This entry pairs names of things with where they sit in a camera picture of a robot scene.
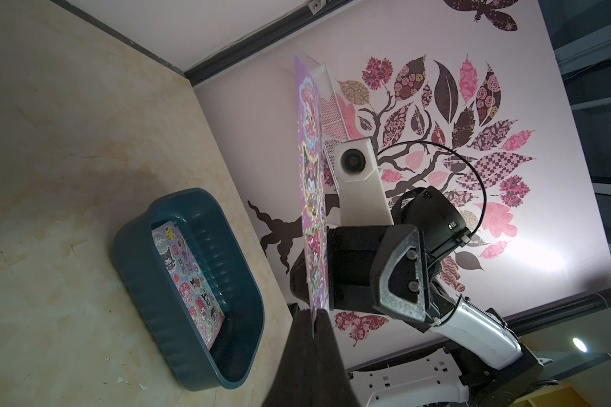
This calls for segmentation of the teal plastic storage box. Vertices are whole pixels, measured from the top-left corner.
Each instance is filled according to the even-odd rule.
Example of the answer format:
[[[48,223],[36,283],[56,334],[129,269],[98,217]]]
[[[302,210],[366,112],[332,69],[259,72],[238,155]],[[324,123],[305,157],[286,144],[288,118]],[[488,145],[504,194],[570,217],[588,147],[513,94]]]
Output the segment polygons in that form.
[[[207,349],[170,274],[152,230],[175,222],[225,314]],[[260,290],[217,200],[201,188],[166,195],[115,235],[112,260],[178,382],[190,391],[240,387],[264,327]]]

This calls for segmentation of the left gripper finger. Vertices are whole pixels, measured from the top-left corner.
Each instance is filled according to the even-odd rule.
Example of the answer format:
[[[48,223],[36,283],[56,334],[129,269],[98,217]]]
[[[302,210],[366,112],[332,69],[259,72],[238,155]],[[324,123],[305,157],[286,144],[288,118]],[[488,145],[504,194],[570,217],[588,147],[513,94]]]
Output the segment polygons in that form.
[[[294,315],[265,406],[358,406],[327,310]]]

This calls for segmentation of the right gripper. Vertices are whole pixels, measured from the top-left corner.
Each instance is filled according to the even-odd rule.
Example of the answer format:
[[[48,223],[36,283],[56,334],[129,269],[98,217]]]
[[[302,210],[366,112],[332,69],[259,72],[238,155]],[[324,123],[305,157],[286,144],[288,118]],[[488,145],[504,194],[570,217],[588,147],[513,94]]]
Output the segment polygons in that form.
[[[432,300],[423,231],[414,225],[327,230],[329,309],[430,323]],[[304,250],[290,271],[290,291],[308,302]]]

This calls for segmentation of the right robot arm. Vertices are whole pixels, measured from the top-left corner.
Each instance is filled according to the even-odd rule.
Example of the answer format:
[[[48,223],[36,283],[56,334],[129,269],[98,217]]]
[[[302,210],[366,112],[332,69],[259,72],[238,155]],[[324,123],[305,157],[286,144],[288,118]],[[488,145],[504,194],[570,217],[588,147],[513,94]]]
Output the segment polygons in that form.
[[[495,310],[450,298],[437,276],[450,252],[471,232],[436,188],[416,188],[394,204],[390,226],[342,226],[327,232],[327,281],[322,290],[355,323],[365,312],[419,332],[436,332],[451,345],[416,361],[375,371],[354,371],[343,386],[362,406],[509,406],[551,386],[536,357]]]

